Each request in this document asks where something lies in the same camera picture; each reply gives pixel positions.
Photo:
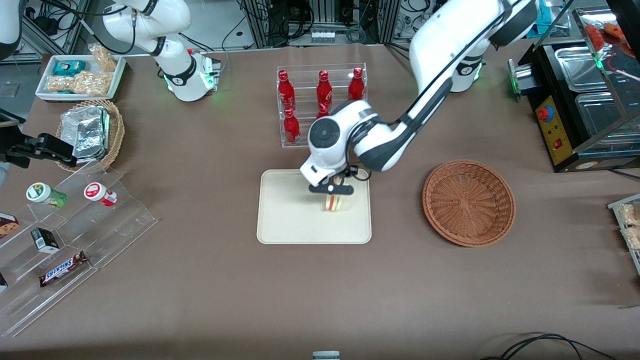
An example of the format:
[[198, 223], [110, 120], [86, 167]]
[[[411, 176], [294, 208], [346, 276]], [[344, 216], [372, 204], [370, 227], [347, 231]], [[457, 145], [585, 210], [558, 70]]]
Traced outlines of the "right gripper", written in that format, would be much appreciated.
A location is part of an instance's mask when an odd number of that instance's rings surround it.
[[0, 110], [0, 160], [23, 169], [30, 166], [32, 158], [50, 160], [67, 167], [76, 167], [74, 147], [48, 133], [41, 133], [34, 139], [34, 146], [28, 142], [32, 137], [22, 133], [21, 126], [26, 119], [13, 112]]

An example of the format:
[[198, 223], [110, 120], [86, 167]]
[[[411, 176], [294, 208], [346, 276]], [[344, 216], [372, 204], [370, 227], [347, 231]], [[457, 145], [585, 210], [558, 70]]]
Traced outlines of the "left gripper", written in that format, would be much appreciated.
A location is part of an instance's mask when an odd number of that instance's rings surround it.
[[329, 170], [310, 161], [304, 162], [300, 167], [302, 177], [309, 183], [308, 189], [311, 193], [325, 194], [325, 210], [332, 210], [332, 195], [339, 195], [339, 210], [342, 208], [345, 196], [354, 194], [354, 187], [345, 183], [347, 169]]

